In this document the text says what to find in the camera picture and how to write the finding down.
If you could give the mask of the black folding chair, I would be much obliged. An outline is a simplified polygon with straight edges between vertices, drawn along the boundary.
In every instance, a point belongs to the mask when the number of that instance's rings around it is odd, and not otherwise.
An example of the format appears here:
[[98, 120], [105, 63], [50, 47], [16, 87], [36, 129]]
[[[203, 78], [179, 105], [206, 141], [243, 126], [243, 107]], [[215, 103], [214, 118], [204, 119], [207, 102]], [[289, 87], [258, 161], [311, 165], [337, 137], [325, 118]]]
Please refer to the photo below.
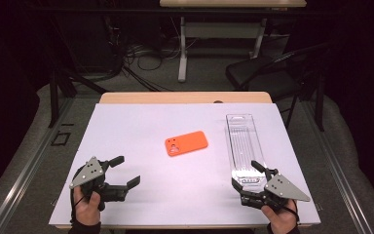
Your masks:
[[296, 100], [329, 47], [328, 43], [321, 43], [277, 58], [260, 56], [235, 62], [226, 67], [225, 75], [235, 91], [266, 92], [272, 102], [292, 98], [290, 106], [281, 111], [288, 113], [284, 122], [288, 128]]

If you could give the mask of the black metal stand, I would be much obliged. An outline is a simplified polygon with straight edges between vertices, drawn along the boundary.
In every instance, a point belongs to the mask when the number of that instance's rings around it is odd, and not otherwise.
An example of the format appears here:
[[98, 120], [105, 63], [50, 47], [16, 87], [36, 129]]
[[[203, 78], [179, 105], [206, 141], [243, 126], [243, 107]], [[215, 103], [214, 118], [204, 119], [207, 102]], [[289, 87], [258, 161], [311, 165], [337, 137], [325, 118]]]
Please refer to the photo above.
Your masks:
[[52, 128], [59, 119], [58, 91], [61, 91], [67, 98], [76, 97], [78, 92], [73, 86], [74, 81], [83, 84], [101, 95], [105, 94], [107, 90], [67, 67], [57, 57], [55, 49], [50, 42], [47, 43], [47, 46], [49, 60], [52, 63], [52, 75], [50, 78], [51, 122], [49, 124], [49, 127]]

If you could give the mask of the metal floor rail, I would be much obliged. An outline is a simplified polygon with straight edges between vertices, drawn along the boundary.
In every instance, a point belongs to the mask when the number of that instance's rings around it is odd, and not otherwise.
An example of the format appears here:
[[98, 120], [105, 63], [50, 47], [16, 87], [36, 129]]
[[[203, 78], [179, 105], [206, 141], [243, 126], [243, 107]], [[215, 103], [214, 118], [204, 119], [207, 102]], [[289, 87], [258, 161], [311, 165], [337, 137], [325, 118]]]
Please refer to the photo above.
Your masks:
[[[56, 124], [47, 126], [47, 106], [38, 114], [0, 179], [0, 234], [66, 234], [49, 224], [72, 163], [79, 123], [71, 117], [75, 100], [66, 99]], [[71, 134], [64, 146], [51, 146], [58, 131]]]
[[350, 186], [345, 173], [342, 170], [341, 165], [334, 153], [326, 132], [322, 132], [315, 120], [315, 111], [313, 106], [308, 102], [301, 102], [302, 109], [307, 116], [307, 119], [310, 123], [310, 126], [315, 133], [315, 136], [318, 140], [318, 144], [321, 147], [321, 150], [324, 154], [324, 157], [327, 161], [327, 165], [331, 174], [335, 180], [336, 186], [339, 190], [339, 193], [345, 203], [345, 206], [350, 214], [351, 220], [355, 225], [355, 229], [358, 234], [374, 234], [373, 229], [368, 222], [362, 207], [359, 204], [359, 201]]

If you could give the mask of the desk with white legs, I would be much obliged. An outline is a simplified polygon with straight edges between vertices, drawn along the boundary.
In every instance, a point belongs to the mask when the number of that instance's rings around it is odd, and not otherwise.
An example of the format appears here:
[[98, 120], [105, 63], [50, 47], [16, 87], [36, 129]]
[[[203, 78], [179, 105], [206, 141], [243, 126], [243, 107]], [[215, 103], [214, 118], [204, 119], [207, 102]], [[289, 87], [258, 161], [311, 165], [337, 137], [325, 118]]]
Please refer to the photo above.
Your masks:
[[[221, 9], [287, 9], [303, 8], [306, 0], [160, 0], [160, 6], [172, 9], [209, 8]], [[250, 57], [257, 58], [263, 40], [266, 18], [259, 22], [190, 22], [182, 17], [180, 20], [180, 61], [178, 81], [185, 82], [187, 74], [186, 39], [191, 38], [254, 38], [255, 44]]]

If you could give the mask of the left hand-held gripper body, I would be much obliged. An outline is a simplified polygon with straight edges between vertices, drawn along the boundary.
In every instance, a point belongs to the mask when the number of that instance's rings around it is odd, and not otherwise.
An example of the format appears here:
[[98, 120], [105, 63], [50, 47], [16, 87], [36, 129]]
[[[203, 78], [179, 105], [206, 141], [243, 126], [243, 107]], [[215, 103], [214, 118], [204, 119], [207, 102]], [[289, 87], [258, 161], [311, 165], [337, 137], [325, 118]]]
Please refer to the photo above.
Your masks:
[[95, 191], [100, 195], [100, 203], [98, 209], [103, 211], [106, 202], [124, 202], [129, 189], [126, 185], [111, 185], [105, 181], [105, 174], [109, 168], [109, 161], [100, 161], [96, 157], [92, 157], [84, 166], [79, 168], [72, 181], [69, 184], [70, 201], [74, 207], [73, 189], [77, 186], [81, 187], [87, 199], [90, 199]]

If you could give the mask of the orange phone case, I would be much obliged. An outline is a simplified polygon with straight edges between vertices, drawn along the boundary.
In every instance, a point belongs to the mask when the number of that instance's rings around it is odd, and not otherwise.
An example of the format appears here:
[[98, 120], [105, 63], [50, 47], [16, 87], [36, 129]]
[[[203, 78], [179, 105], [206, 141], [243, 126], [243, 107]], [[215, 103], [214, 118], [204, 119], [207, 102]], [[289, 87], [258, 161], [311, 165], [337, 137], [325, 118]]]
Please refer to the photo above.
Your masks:
[[203, 131], [172, 136], [165, 140], [167, 154], [171, 157], [193, 152], [208, 147], [206, 135]]

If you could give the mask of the clear plastic box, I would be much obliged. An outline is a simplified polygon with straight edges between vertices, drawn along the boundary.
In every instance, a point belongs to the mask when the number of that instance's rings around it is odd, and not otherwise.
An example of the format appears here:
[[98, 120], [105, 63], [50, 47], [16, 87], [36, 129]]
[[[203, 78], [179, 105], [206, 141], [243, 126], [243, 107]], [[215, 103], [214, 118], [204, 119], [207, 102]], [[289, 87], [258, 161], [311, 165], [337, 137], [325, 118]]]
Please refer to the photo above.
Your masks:
[[225, 134], [232, 178], [246, 191], [262, 191], [266, 176], [251, 165], [256, 161], [266, 167], [253, 116], [227, 114]]

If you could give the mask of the person's right hand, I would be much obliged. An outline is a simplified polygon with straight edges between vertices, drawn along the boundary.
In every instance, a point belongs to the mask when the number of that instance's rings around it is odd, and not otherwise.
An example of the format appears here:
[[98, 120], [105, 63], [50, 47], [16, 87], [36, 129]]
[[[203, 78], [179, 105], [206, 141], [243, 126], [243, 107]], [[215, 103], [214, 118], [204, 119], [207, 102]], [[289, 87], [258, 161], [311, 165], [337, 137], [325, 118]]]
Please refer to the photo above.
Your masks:
[[284, 210], [274, 212], [269, 206], [263, 206], [261, 211], [274, 225], [297, 225], [297, 206], [294, 200], [289, 200]]

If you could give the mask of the black metal post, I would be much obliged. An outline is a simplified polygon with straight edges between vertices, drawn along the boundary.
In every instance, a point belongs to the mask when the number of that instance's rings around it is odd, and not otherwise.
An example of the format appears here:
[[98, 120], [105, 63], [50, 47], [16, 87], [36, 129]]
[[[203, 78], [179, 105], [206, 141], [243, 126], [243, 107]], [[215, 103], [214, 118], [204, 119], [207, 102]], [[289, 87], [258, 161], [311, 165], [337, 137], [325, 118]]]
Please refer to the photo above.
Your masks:
[[324, 76], [319, 73], [318, 74], [318, 85], [317, 85], [317, 98], [316, 98], [316, 108], [315, 108], [315, 122], [318, 126], [318, 129], [323, 132], [323, 122], [322, 122], [322, 114], [323, 114], [323, 101], [324, 101], [324, 84], [325, 79]]

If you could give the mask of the person's left hand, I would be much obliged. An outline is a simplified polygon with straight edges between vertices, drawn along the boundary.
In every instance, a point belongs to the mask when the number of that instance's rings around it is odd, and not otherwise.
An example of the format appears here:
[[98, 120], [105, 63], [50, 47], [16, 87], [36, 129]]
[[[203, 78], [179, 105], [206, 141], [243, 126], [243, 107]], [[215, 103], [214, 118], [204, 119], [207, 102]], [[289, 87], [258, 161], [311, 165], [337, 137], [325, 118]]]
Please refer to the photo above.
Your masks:
[[88, 226], [100, 223], [100, 195], [93, 192], [90, 199], [87, 199], [80, 186], [73, 189], [74, 209], [76, 220]]

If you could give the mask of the black floor socket frame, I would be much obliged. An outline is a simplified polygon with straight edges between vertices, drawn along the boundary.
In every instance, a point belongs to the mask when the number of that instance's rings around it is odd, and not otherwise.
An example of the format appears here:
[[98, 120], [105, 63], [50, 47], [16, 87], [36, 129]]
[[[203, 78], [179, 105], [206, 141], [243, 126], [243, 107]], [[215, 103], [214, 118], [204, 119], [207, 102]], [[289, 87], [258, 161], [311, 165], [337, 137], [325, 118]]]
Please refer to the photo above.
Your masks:
[[58, 131], [51, 142], [51, 146], [64, 146], [70, 138], [71, 134], [68, 132]]

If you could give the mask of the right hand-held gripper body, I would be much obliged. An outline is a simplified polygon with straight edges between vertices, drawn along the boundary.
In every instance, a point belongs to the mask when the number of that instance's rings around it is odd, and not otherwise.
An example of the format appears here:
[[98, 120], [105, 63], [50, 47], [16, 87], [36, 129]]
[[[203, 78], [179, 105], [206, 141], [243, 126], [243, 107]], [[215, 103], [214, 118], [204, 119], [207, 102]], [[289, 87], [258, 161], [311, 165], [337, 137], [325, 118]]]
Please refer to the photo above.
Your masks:
[[289, 200], [310, 202], [311, 198], [288, 180], [278, 170], [271, 170], [271, 179], [266, 179], [260, 192], [246, 191], [240, 194], [243, 206], [261, 209], [269, 206], [275, 212], [286, 209]]

